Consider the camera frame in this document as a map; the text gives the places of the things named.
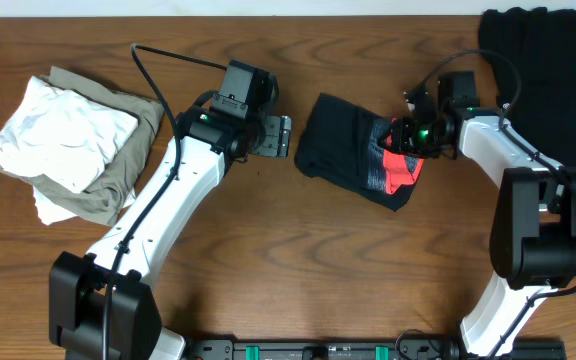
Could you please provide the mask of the black leggings with red waistband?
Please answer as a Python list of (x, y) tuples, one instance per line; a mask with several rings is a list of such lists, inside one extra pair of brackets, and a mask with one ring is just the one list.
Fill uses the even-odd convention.
[(295, 165), (308, 177), (396, 211), (408, 202), (423, 161), (379, 146), (378, 139), (395, 122), (322, 93), (299, 140)]

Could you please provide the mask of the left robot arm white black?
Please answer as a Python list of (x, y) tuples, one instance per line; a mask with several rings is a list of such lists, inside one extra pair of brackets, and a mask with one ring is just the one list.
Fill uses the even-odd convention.
[(49, 272), (49, 340), (69, 359), (180, 359), (184, 337), (164, 327), (153, 295), (173, 244), (231, 165), (284, 158), (291, 120), (272, 111), (277, 78), (231, 61), (222, 86), (174, 125), (161, 164), (129, 210), (87, 253), (62, 252)]

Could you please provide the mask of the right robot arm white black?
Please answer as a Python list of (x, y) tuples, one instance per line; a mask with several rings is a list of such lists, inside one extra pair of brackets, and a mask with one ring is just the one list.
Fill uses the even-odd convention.
[(386, 152), (418, 159), (451, 150), (474, 161), (499, 193), (489, 238), (492, 277), (443, 359), (555, 359), (558, 345), (515, 338), (539, 305), (576, 293), (576, 168), (541, 155), (499, 109), (480, 104), (471, 71), (423, 84), (405, 95), (410, 114), (379, 132)]

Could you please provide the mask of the black folded garment pile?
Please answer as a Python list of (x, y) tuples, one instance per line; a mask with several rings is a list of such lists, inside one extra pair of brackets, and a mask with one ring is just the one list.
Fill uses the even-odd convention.
[(576, 10), (487, 10), (478, 42), (519, 72), (521, 94), (507, 116), (514, 130), (546, 156), (576, 167)]

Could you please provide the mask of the beige folded cloth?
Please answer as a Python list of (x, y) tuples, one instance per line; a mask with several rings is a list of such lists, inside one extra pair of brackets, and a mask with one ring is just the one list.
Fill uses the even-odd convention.
[(121, 210), (135, 200), (135, 183), (144, 169), (164, 113), (162, 105), (150, 98), (109, 89), (68, 70), (52, 67), (42, 80), (59, 88), (74, 90), (94, 101), (123, 110), (138, 119), (136, 130), (105, 166), (101, 175), (79, 194), (68, 191), (45, 175), (23, 177), (33, 187), (35, 205), (42, 223), (80, 217), (112, 226)]

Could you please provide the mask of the white crumpled cloth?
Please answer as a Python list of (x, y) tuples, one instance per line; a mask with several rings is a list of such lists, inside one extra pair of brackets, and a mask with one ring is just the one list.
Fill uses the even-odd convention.
[(19, 180), (45, 175), (79, 194), (137, 124), (137, 117), (123, 110), (31, 77), (21, 104), (0, 130), (0, 172)]

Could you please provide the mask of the black base rail with mounts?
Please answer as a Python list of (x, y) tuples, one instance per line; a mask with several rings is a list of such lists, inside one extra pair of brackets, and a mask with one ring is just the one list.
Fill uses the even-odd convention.
[(481, 360), (457, 338), (408, 330), (394, 340), (191, 340), (183, 360)]

